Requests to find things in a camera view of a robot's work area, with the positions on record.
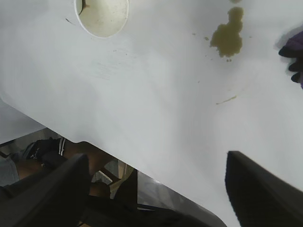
dark fabric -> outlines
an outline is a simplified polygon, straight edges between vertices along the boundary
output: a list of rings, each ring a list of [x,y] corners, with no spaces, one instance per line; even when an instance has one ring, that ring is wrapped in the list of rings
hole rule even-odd
[[[42,156],[48,152],[58,153],[60,139],[57,140],[38,140],[31,148],[26,159],[37,159],[42,161]]]
[[[303,226],[303,193],[240,152],[228,153],[225,185],[242,227]]]

table surface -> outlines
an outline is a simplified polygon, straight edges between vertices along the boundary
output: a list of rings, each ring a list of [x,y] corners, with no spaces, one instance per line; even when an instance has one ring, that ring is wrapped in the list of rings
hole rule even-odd
[[[277,54],[303,30],[301,0],[131,0],[125,28],[108,39],[80,27],[72,2],[1,0],[7,104],[104,149],[227,226],[239,226],[224,186],[229,150],[303,190],[303,91]],[[226,62],[204,38],[235,6],[244,9],[243,47]]]

coffee stain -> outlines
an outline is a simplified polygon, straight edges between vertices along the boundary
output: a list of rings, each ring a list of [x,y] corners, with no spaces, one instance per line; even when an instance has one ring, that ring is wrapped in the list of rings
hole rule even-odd
[[[237,3],[239,3],[240,1],[242,1],[242,0],[230,0],[233,4],[237,4]]]
[[[223,102],[221,102],[221,103],[216,103],[216,105],[220,105],[220,104],[222,104],[222,103],[227,103],[227,102],[229,102],[229,101],[231,101],[231,100],[233,100],[233,99],[235,99],[235,98],[237,98],[237,96],[231,97],[231,98],[229,98],[229,99],[227,99],[227,100],[225,100],[225,101],[223,101]]]
[[[211,47],[217,47],[220,57],[232,57],[240,53],[242,48],[242,38],[240,31],[243,28],[242,18],[244,15],[243,8],[234,7],[228,12],[229,22],[221,24],[214,32]]]

